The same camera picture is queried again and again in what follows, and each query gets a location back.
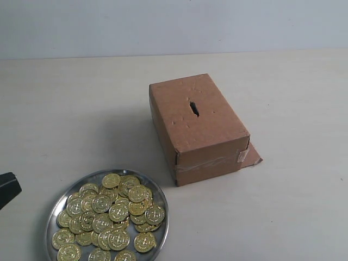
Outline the brown cardboard box with slot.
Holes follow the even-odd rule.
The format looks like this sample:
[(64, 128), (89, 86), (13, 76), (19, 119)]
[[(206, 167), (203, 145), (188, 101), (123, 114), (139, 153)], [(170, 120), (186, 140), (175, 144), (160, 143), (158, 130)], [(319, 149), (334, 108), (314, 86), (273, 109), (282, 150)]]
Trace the brown cardboard box with slot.
[(210, 75), (150, 84), (149, 103), (178, 187), (262, 162), (250, 132)]

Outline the gold coin left lower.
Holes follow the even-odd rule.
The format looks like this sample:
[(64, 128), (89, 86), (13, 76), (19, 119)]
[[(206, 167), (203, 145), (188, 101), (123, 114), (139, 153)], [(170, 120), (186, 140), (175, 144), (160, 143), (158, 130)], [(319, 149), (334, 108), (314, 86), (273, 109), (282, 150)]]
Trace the gold coin left lower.
[(74, 243), (74, 239), (75, 235), (68, 228), (62, 228), (53, 234), (51, 244), (54, 249), (59, 250), (65, 244)]

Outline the gold coin bottom left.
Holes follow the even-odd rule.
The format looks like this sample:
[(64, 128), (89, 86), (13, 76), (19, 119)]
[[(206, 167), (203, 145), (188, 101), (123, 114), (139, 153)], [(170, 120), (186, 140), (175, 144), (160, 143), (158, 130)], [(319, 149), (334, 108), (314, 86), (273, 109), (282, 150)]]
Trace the gold coin bottom left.
[(57, 253), (57, 261), (78, 261), (82, 255), (81, 248), (76, 244), (63, 245)]

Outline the gold coin pile centre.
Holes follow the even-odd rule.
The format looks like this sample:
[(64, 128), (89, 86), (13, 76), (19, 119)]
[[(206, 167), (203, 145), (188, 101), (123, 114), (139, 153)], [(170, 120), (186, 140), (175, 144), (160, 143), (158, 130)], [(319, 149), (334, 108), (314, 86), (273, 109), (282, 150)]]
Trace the gold coin pile centre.
[(91, 202), (91, 207), (96, 213), (107, 212), (111, 205), (111, 198), (107, 195), (97, 195)]

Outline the gold coin top of pile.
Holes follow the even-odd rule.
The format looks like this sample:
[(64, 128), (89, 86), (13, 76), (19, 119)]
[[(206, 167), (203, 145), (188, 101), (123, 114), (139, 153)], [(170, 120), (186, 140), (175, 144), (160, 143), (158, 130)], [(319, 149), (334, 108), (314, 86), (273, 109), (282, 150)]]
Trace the gold coin top of pile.
[(105, 188), (112, 189), (120, 184), (120, 176), (116, 173), (109, 173), (105, 175), (102, 179), (102, 185)]

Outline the round steel plate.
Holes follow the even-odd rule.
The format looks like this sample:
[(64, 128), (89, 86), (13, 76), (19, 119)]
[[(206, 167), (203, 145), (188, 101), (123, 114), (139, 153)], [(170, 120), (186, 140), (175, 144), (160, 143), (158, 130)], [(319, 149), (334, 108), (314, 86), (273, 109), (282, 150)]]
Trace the round steel plate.
[(44, 240), (43, 240), (43, 244), (44, 244), (43, 251), (45, 253), (44, 260), (57, 259), (58, 251), (53, 248), (51, 239), (53, 234), (59, 230), (59, 226), (57, 223), (57, 216), (66, 206), (66, 200), (68, 196), (70, 196), (74, 192), (77, 192), (79, 188), (85, 183), (93, 182), (100, 185), (103, 176), (111, 172), (120, 173), (122, 175), (134, 175), (138, 177), (138, 179), (140, 180), (142, 184), (146, 185), (152, 190), (154, 202), (165, 209), (165, 212), (166, 212), (165, 219), (162, 225), (156, 231), (154, 231), (154, 235), (156, 237), (156, 247), (147, 253), (136, 253), (137, 260), (155, 260), (157, 258), (158, 254), (160, 253), (161, 249), (164, 246), (164, 243), (169, 231), (169, 207), (162, 189), (150, 176), (145, 175), (141, 172), (127, 170), (127, 169), (109, 169), (109, 170), (100, 170), (97, 172), (93, 172), (91, 174), (88, 174), (80, 178), (76, 182), (72, 183), (70, 187), (65, 189), (65, 191), (61, 194), (61, 196), (56, 200), (55, 204), (52, 205), (51, 211), (48, 214), (46, 228), (44, 230)]

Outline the gold coin centre front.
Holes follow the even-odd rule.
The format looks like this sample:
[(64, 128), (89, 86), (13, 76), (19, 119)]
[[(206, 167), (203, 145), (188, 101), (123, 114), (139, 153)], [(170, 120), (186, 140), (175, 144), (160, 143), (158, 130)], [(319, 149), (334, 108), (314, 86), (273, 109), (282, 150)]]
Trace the gold coin centre front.
[(108, 245), (114, 251), (125, 249), (130, 242), (130, 236), (124, 229), (114, 229), (108, 236)]

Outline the gold coin bottom centre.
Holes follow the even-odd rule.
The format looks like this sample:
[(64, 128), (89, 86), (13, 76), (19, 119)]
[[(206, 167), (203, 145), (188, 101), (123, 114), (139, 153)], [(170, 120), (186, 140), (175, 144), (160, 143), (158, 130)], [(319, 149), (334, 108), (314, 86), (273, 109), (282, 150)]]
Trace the gold coin bottom centre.
[(133, 251), (122, 250), (116, 255), (114, 261), (136, 261), (136, 255)]

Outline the gold coin lower right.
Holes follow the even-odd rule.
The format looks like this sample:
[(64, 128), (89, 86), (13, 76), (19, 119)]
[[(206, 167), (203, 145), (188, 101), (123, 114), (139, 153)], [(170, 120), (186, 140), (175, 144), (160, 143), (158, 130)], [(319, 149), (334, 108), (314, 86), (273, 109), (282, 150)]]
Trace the gold coin lower right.
[(139, 233), (134, 239), (134, 247), (140, 253), (149, 252), (156, 246), (156, 238), (152, 232)]

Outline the gold coin right edge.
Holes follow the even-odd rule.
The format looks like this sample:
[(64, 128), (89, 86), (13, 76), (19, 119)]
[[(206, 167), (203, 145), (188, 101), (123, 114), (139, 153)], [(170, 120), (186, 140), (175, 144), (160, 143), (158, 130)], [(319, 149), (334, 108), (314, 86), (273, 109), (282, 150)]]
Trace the gold coin right edge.
[(150, 225), (158, 225), (165, 218), (165, 210), (158, 205), (152, 205), (145, 211), (145, 220)]

